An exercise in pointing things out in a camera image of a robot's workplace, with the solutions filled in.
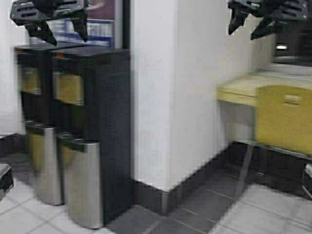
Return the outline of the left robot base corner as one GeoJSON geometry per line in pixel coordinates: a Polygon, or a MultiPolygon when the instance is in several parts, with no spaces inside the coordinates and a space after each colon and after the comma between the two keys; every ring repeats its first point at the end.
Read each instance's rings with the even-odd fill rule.
{"type": "Polygon", "coordinates": [[[0,200],[14,187],[12,168],[8,164],[0,165],[0,200]]]}

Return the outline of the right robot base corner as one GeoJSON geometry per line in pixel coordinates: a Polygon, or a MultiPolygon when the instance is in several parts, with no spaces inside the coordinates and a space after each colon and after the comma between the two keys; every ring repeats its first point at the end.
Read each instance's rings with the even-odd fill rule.
{"type": "Polygon", "coordinates": [[[312,198],[312,165],[307,164],[303,171],[302,188],[307,196],[312,198]]]}

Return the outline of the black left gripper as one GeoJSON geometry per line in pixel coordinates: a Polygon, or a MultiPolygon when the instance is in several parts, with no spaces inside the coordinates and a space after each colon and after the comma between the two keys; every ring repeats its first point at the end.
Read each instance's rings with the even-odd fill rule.
{"type": "Polygon", "coordinates": [[[31,38],[57,46],[46,21],[70,18],[74,31],[86,42],[88,6],[88,0],[17,0],[12,3],[10,19],[18,26],[25,24],[31,38]]]}

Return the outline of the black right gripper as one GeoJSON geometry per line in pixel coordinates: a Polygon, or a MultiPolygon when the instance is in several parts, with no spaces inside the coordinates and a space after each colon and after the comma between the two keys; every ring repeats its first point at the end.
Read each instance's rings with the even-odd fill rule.
{"type": "Polygon", "coordinates": [[[250,40],[276,34],[276,20],[307,20],[307,0],[230,0],[227,7],[232,10],[228,33],[231,35],[243,26],[246,18],[253,15],[263,18],[250,35],[250,40]]]}

